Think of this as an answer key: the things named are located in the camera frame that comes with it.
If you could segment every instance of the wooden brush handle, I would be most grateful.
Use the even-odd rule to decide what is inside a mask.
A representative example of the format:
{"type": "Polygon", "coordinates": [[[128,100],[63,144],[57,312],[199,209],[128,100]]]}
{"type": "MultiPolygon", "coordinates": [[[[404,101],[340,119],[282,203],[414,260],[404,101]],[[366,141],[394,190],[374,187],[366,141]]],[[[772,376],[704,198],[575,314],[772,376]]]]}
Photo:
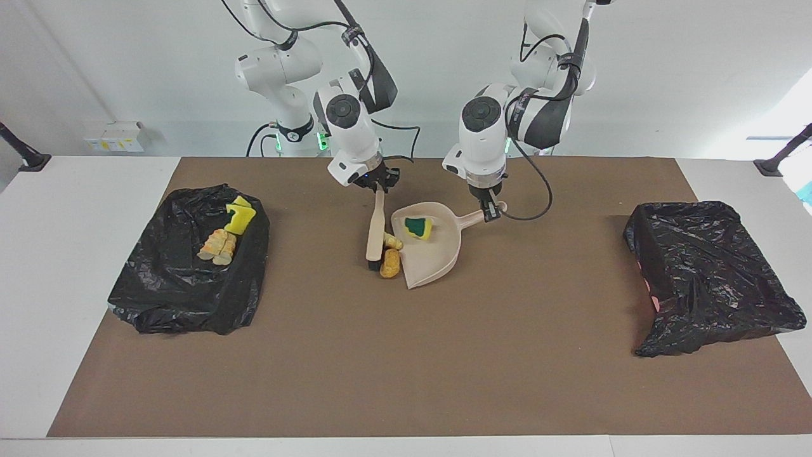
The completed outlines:
{"type": "Polygon", "coordinates": [[[369,236],[366,239],[366,259],[377,262],[383,252],[383,231],[386,229],[387,219],[383,214],[383,198],[386,196],[383,189],[375,191],[375,209],[369,221],[369,236]]]}

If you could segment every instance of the black stand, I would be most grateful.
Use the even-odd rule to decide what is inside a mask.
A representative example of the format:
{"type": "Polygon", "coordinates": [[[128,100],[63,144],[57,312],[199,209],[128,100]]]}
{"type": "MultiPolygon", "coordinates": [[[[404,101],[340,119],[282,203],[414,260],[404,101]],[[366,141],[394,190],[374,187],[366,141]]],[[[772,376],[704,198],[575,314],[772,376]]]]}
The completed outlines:
{"type": "Polygon", "coordinates": [[[0,122],[0,137],[23,158],[23,165],[19,168],[21,172],[39,172],[51,158],[50,154],[40,154],[38,150],[25,144],[2,122],[0,122]]]}
{"type": "Polygon", "coordinates": [[[789,143],[787,143],[787,145],[772,159],[754,160],[753,163],[756,164],[756,168],[758,168],[758,170],[764,176],[782,177],[781,172],[778,171],[779,163],[789,157],[794,150],[798,149],[798,146],[804,144],[804,142],[809,140],[810,137],[812,137],[812,124],[807,125],[800,135],[790,140],[789,143]]]}

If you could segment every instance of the dustpan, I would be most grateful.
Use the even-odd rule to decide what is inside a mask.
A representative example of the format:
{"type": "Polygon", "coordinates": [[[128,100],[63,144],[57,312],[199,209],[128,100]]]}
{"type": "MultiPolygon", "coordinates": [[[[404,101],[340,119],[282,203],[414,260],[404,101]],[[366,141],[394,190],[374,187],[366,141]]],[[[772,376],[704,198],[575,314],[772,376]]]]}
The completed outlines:
{"type": "MultiPolygon", "coordinates": [[[[500,202],[506,211],[508,205],[500,202]]],[[[445,276],[454,268],[462,246],[462,231],[485,221],[482,211],[457,217],[451,208],[437,202],[424,202],[401,208],[392,214],[392,231],[403,243],[400,264],[406,277],[406,286],[414,289],[445,276]],[[408,234],[405,220],[430,219],[431,234],[419,240],[408,234]]]]}

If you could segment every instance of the plastic bag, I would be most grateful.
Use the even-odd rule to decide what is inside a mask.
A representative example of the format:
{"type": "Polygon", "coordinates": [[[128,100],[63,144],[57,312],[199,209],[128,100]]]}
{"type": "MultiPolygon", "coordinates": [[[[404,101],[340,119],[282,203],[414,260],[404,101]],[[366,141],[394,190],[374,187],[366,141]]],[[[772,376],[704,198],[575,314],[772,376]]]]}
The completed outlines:
{"type": "Polygon", "coordinates": [[[635,354],[691,353],[713,342],[806,326],[803,311],[730,206],[647,203],[634,210],[624,235],[659,302],[635,354]]]}
{"type": "Polygon", "coordinates": [[[228,185],[172,192],[127,259],[110,292],[110,309],[142,333],[225,335],[251,324],[265,277],[269,229],[260,201],[228,185]],[[198,259],[206,238],[231,219],[226,204],[238,195],[257,215],[238,237],[231,264],[198,259]]]}

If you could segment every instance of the white table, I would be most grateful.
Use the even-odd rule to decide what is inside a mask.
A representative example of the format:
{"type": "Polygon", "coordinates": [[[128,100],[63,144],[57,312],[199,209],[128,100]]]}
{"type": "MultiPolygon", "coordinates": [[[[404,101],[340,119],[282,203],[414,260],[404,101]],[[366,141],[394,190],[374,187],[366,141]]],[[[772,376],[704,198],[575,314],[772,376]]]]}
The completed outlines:
{"type": "MultiPolygon", "coordinates": [[[[107,312],[110,287],[178,161],[54,157],[0,194],[0,455],[812,454],[812,435],[47,439],[107,312]],[[77,251],[86,260],[77,262],[77,251]]],[[[748,162],[679,163],[700,199],[723,200],[741,213],[789,294],[812,316],[812,217],[783,181],[760,176],[748,162]]],[[[812,331],[779,340],[812,390],[812,331]]]]}

